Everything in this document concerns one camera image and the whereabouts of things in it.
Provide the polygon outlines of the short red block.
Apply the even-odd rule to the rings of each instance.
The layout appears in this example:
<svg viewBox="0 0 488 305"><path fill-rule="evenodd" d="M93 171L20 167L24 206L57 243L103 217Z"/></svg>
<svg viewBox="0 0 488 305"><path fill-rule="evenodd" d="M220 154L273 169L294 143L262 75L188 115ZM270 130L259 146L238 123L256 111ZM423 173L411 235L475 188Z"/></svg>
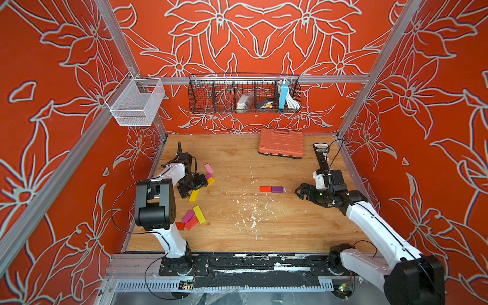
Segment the short red block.
<svg viewBox="0 0 488 305"><path fill-rule="evenodd" d="M271 193L272 192L272 187L271 186L261 186L260 187L260 192L261 193Z"/></svg>

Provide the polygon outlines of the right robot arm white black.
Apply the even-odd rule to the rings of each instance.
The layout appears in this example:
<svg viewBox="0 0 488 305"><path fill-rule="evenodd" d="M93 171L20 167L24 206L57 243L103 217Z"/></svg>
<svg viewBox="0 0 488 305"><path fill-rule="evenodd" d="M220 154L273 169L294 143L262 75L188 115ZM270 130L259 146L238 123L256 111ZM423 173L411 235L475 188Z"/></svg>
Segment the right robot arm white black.
<svg viewBox="0 0 488 305"><path fill-rule="evenodd" d="M339 170L314 173L315 184L295 194L320 207L337 208L354 222L383 256L383 263L343 243L329 250L327 267L335 275L361 276L385 294L390 304L445 304L444 266L402 238L357 190L348 190Z"/></svg>

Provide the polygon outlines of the purple block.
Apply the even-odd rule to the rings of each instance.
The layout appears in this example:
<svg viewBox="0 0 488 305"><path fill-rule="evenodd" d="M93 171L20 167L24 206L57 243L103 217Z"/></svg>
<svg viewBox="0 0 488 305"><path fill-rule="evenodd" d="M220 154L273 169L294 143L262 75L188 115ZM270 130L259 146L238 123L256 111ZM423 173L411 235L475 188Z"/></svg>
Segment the purple block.
<svg viewBox="0 0 488 305"><path fill-rule="evenodd" d="M282 186L272 186L271 191L272 193L283 193L284 189Z"/></svg>

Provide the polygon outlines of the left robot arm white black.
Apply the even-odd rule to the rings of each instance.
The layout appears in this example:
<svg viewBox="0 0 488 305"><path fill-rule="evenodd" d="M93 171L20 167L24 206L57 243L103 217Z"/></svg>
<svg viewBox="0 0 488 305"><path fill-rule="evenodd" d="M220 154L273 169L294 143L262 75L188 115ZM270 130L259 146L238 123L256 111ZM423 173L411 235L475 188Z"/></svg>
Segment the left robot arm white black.
<svg viewBox="0 0 488 305"><path fill-rule="evenodd" d="M162 172L154 178L142 180L136 186L135 224L156 237L165 251L163 267L177 275L187 275L193 269L188 242L175 224L176 196L189 198L195 191L208 186L203 174L197 174L196 158L178 151Z"/></svg>

